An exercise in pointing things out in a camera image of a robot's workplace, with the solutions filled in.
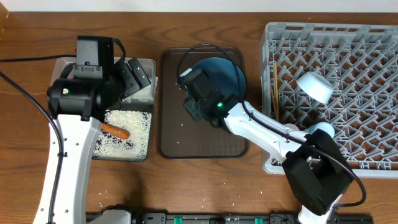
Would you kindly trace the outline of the dark blue plate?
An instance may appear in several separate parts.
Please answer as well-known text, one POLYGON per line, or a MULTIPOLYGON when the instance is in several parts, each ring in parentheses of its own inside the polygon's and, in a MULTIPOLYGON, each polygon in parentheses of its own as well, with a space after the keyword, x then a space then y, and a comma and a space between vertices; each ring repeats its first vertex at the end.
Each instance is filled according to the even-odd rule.
POLYGON ((204 72, 210 82, 210 93, 206 89, 202 102, 224 101, 230 97, 240 102, 241 93, 246 91, 245 77, 242 70, 236 67, 239 73, 239 80, 236 71, 230 60, 220 57, 205 58, 192 66, 192 70, 204 72))

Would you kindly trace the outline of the orange carrot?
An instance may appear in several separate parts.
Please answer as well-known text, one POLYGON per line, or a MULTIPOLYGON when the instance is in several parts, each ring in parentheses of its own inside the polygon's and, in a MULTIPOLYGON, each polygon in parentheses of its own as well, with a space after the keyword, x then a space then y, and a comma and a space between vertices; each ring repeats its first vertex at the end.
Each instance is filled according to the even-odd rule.
POLYGON ((101 128, 103 131, 106 131, 107 133, 110 133, 120 139, 128 139, 130 137, 129 131, 111 124, 103 123, 101 128))

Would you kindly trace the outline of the pink plastic cup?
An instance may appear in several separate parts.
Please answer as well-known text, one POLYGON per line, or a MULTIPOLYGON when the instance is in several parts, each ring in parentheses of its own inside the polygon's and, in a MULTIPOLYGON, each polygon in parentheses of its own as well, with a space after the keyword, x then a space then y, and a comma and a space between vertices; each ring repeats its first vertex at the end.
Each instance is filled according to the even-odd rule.
POLYGON ((300 130, 296 125, 294 125, 292 123, 284 124, 284 126, 287 131, 299 131, 300 130))

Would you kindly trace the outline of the light blue bowl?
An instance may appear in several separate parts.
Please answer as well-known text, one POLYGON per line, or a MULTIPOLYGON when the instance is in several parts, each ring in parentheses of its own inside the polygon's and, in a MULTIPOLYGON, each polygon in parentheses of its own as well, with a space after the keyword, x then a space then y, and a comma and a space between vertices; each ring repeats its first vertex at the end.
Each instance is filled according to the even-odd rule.
POLYGON ((333 86, 321 75, 307 72, 297 79, 297 85, 314 100, 327 104, 333 93, 333 86))

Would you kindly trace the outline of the light blue plastic cup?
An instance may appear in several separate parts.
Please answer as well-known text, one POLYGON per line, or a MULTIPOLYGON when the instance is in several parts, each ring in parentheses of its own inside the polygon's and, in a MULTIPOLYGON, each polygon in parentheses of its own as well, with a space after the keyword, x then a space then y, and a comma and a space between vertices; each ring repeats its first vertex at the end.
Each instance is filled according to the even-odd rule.
POLYGON ((319 122, 311 125, 307 131, 309 134, 313 134, 316 130, 321 129, 322 131, 328 133, 331 138, 335 136, 335 130, 330 123, 327 122, 319 122))

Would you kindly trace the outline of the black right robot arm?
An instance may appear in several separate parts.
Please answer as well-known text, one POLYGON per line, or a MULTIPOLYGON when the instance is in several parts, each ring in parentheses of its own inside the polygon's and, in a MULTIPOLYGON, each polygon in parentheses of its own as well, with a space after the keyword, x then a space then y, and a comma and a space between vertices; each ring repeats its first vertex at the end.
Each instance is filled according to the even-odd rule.
POLYGON ((302 209, 300 223, 328 223, 352 183, 352 170, 325 131, 290 128, 265 116, 242 99, 246 81, 240 71, 210 73, 189 68, 178 75, 187 92, 184 106, 195 120, 244 137, 282 163, 302 209))

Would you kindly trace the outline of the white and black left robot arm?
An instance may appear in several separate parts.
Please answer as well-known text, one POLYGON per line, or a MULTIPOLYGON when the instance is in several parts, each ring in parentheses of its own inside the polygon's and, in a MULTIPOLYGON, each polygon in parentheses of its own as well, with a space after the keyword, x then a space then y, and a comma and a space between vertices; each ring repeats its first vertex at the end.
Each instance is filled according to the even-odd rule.
POLYGON ((34 223, 85 223, 92 155, 106 110, 152 111, 123 99, 143 86, 136 59, 114 59, 119 39, 80 35, 76 63, 47 90, 50 149, 44 187, 34 223))

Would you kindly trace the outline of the grey dishwasher rack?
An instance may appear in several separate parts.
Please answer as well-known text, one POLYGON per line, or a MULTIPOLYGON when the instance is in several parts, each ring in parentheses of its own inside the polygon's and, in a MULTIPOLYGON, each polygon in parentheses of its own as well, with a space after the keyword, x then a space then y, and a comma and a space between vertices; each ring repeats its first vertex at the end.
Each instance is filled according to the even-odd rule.
POLYGON ((396 26, 268 23, 259 43, 259 63, 262 111, 270 117, 274 62, 281 123, 302 130, 330 123, 335 142, 357 176, 397 177, 396 26), (297 85, 307 72, 333 86, 327 104, 297 85))

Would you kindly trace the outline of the clear plastic bin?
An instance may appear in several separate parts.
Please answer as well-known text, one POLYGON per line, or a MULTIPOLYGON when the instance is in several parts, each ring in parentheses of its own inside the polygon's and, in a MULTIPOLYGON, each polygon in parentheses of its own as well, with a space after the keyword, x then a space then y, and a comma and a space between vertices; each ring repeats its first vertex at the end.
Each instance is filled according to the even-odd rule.
MULTIPOLYGON (((149 58, 138 58, 141 67, 145 71, 146 75, 149 78, 150 85, 135 92, 133 95, 122 100, 123 105, 127 104, 145 104, 151 105, 155 100, 155 89, 157 86, 157 77, 155 74, 156 64, 155 61, 149 58)), ((58 58, 55 63, 55 67, 53 70, 52 79, 50 85, 60 77, 64 68, 69 66, 71 63, 75 63, 75 57, 62 57, 58 58)))

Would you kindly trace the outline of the brown plastic serving tray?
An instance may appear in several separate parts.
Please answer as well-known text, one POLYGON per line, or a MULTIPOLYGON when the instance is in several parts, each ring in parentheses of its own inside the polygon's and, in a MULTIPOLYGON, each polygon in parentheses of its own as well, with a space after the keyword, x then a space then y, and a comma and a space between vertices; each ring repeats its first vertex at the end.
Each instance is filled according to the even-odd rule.
POLYGON ((237 158, 249 147, 248 140, 194 121, 183 107, 186 94, 177 84, 177 66, 186 48, 162 53, 159 68, 158 150, 168 159, 237 158))

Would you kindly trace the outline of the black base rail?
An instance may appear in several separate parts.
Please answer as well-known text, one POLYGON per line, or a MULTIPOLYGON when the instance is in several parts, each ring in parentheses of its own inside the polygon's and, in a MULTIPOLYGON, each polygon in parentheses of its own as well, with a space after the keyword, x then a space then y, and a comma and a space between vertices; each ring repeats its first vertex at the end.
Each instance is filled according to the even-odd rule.
POLYGON ((299 224, 299 216, 293 213, 270 214, 200 214, 200 213, 139 213, 124 205, 109 206, 101 213, 86 214, 87 223, 131 224, 299 224))

